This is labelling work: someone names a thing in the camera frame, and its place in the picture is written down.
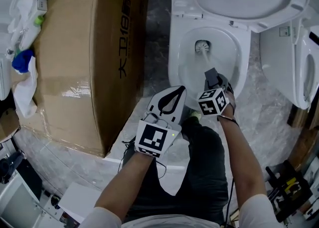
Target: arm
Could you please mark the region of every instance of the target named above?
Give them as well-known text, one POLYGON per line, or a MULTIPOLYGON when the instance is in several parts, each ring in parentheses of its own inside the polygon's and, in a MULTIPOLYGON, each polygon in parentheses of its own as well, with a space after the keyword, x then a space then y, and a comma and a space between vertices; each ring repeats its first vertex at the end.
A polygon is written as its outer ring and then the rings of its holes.
POLYGON ((103 190, 95 206, 116 214, 121 221, 133 204, 153 157, 135 153, 103 190))
MULTIPOLYGON (((223 115, 234 118, 233 108, 228 105, 223 115)), ((238 207, 241 208, 254 195, 267 195, 264 177, 257 158, 238 125, 222 117, 219 120, 226 136, 238 207)))

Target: marble floor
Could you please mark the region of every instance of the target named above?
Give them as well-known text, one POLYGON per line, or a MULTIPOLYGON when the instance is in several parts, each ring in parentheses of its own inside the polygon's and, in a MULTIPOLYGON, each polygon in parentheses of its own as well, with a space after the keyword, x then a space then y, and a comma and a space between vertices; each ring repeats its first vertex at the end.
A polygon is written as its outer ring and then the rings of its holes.
MULTIPOLYGON (((169 87, 167 75, 170 28, 170 0, 149 0, 145 51, 144 97, 124 126, 111 153, 100 159, 68 149, 46 138, 38 138, 22 129, 14 139, 50 192, 62 195, 72 182, 102 190, 118 172, 125 146, 122 140, 135 136, 138 121, 151 96, 169 87)), ((269 85, 260 65, 259 35, 253 34, 245 87, 236 100, 236 117, 263 170, 285 160, 300 133, 287 124, 291 103, 269 85)), ((203 125, 217 131, 225 147, 225 166, 229 189, 232 174, 224 133, 216 119, 203 118, 203 125)), ((160 179, 163 188, 175 194, 180 187, 189 161, 188 142, 176 139, 162 160, 167 172, 160 179)), ((159 175, 164 169, 159 168, 159 175)), ((236 207, 232 201, 231 209, 236 207)))

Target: white toilet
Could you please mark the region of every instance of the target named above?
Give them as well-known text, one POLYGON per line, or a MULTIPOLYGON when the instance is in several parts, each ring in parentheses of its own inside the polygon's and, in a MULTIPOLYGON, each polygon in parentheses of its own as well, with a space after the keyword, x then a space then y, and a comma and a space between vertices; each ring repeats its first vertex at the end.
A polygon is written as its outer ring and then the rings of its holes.
POLYGON ((294 20, 261 34, 262 69, 269 82, 301 109, 319 86, 319 14, 308 6, 294 20))
POLYGON ((230 81, 237 97, 247 75, 251 31, 262 32, 299 16, 309 0, 172 0, 168 76, 187 89, 186 105, 199 109, 204 72, 215 67, 230 81), (207 62, 195 51, 209 45, 207 62))

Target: bracelet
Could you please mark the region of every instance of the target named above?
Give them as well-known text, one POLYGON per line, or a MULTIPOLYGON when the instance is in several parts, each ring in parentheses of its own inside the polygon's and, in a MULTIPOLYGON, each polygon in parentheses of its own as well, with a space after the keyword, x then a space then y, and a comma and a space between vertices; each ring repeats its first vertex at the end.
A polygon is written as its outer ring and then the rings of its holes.
POLYGON ((234 122, 235 124, 237 124, 237 126, 239 127, 239 125, 238 125, 238 123, 237 123, 237 121, 235 120, 235 119, 233 119, 233 118, 230 118, 230 117, 227 117, 227 116, 224 116, 224 115, 218 115, 218 116, 220 116, 220 117, 222 117, 222 118, 224 118, 224 119, 227 119, 227 120, 229 120, 229 121, 232 121, 232 122, 234 122))

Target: white sleeve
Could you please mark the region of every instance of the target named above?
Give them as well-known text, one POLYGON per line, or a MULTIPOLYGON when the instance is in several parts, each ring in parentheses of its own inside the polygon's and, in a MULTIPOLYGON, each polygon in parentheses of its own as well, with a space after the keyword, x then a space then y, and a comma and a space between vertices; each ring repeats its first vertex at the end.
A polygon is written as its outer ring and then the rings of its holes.
POLYGON ((239 211, 240 228, 282 228, 277 222, 273 206, 263 194, 249 198, 239 211))
POLYGON ((111 211, 95 207, 79 228, 120 228, 120 218, 111 211))

